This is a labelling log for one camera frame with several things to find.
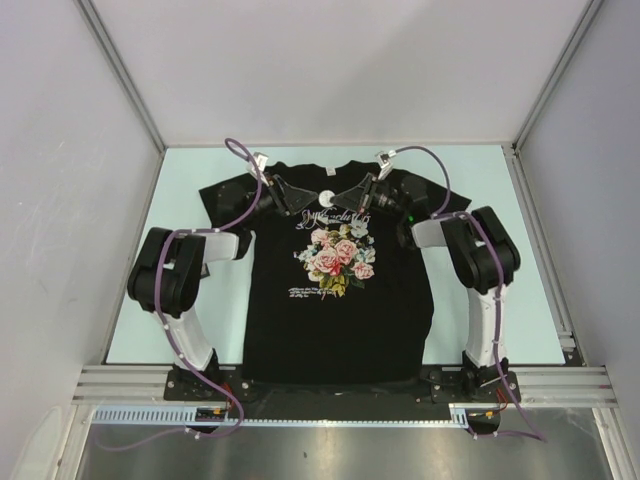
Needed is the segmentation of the black floral print t-shirt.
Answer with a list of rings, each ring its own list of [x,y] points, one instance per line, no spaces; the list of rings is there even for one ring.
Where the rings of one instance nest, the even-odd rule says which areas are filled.
[[[270,167],[286,182],[334,194],[373,163],[335,172],[307,164]],[[420,251],[403,247],[398,220],[370,211],[323,208],[251,223],[254,261],[242,367],[249,380],[348,385],[416,377],[434,315]]]

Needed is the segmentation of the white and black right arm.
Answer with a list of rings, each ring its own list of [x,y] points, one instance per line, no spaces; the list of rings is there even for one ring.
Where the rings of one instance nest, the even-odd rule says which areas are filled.
[[[492,208],[455,211],[451,200],[450,189],[438,194],[436,184],[414,174],[404,176],[397,186],[368,174],[356,186],[330,197],[332,204],[354,213],[373,210],[397,219],[403,247],[447,249],[456,277],[467,291],[469,328],[461,371],[442,386],[484,401],[508,383],[503,316],[521,257]]]

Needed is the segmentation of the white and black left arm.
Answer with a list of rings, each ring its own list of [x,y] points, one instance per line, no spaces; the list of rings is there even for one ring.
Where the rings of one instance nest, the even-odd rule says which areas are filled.
[[[258,181],[242,175],[206,187],[200,196],[213,226],[152,228],[127,282],[129,298],[158,316],[174,351],[164,393],[167,400],[204,401],[229,391],[195,310],[208,265],[243,258],[251,244],[253,221],[271,215],[290,217],[319,199],[317,193],[295,187],[277,174]]]

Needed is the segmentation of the round pale brooch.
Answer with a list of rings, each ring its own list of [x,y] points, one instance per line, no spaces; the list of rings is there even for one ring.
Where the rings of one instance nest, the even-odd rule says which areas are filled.
[[[318,202],[323,208],[330,208],[333,206],[332,199],[335,196],[331,190],[324,190],[318,196]]]

